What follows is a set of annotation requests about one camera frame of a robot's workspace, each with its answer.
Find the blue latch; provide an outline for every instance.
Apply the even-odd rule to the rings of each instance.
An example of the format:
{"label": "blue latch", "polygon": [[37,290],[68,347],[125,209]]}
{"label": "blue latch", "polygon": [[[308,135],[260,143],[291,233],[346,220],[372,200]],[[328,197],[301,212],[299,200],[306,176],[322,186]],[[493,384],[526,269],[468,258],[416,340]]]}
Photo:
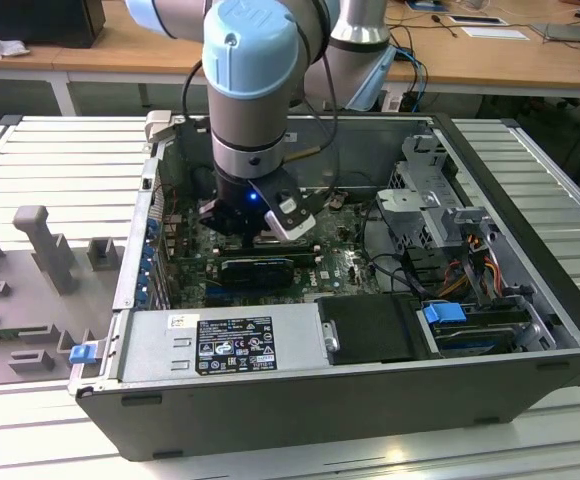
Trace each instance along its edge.
{"label": "blue latch", "polygon": [[468,319],[458,303],[431,303],[423,309],[428,323],[465,322]]}
{"label": "blue latch", "polygon": [[75,345],[70,350],[70,363],[97,363],[95,357],[97,347],[95,345]]}

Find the light blue joint cap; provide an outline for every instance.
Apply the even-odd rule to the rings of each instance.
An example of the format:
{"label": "light blue joint cap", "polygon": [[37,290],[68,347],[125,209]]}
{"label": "light blue joint cap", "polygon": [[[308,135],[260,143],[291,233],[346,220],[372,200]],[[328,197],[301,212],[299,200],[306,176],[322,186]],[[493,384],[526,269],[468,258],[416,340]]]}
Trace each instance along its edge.
{"label": "light blue joint cap", "polygon": [[386,75],[390,71],[390,65],[394,60],[394,54],[397,49],[389,45],[381,58],[370,72],[370,75],[363,82],[357,93],[350,99],[346,108],[350,110],[367,111],[372,108],[374,102],[377,101],[381,87],[386,79]]}
{"label": "light blue joint cap", "polygon": [[298,57],[294,17],[275,0],[224,0],[206,15],[203,71],[227,97],[252,100],[274,92]]}
{"label": "light blue joint cap", "polygon": [[161,35],[168,35],[161,25],[152,0],[126,0],[126,6],[137,25]]}
{"label": "light blue joint cap", "polygon": [[328,13],[330,15],[330,31],[334,30],[334,26],[339,20],[339,14],[341,13],[341,0],[326,0],[326,7],[328,7]]}

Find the warning label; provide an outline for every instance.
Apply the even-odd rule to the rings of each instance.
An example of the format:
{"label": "warning label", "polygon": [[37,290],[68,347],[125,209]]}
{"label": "warning label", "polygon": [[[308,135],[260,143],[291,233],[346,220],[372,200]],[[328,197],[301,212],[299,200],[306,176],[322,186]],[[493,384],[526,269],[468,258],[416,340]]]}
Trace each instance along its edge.
{"label": "warning label", "polygon": [[197,323],[199,375],[276,370],[271,317],[201,320]]}

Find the motherboard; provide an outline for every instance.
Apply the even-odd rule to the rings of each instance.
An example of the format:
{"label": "motherboard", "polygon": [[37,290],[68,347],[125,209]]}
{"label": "motherboard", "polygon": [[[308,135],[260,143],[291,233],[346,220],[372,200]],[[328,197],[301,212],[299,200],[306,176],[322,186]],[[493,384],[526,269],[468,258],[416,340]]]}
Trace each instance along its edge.
{"label": "motherboard", "polygon": [[201,225],[196,204],[183,206],[166,219],[172,307],[305,303],[379,293],[374,269],[360,251],[366,208],[331,205],[298,241],[282,244],[262,232],[254,248],[244,249],[240,238]]}

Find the blue connector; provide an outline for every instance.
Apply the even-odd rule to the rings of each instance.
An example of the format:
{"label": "blue connector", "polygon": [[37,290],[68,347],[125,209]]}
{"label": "blue connector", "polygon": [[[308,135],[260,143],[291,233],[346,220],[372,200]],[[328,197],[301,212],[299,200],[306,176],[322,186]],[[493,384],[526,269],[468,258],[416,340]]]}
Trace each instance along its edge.
{"label": "blue connector", "polygon": [[150,272],[152,270],[152,262],[147,258],[142,258],[139,261],[139,271]]}
{"label": "blue connector", "polygon": [[137,307],[145,306],[145,304],[148,303],[148,292],[143,288],[137,289],[134,293],[134,300]]}
{"label": "blue connector", "polygon": [[137,277],[137,285],[139,285],[139,287],[147,287],[149,282],[150,280],[147,275],[139,275]]}
{"label": "blue connector", "polygon": [[146,222],[146,238],[148,240],[152,240],[157,237],[157,233],[159,232],[159,222],[157,222],[154,218],[148,218]]}
{"label": "blue connector", "polygon": [[70,363],[76,365],[79,363],[97,363],[97,347],[94,345],[75,345],[70,350]]}
{"label": "blue connector", "polygon": [[466,314],[458,303],[431,303],[423,309],[428,323],[462,323]]}
{"label": "blue connector", "polygon": [[152,248],[150,245],[144,245],[143,250],[141,251],[141,256],[143,258],[154,257],[154,248]]}

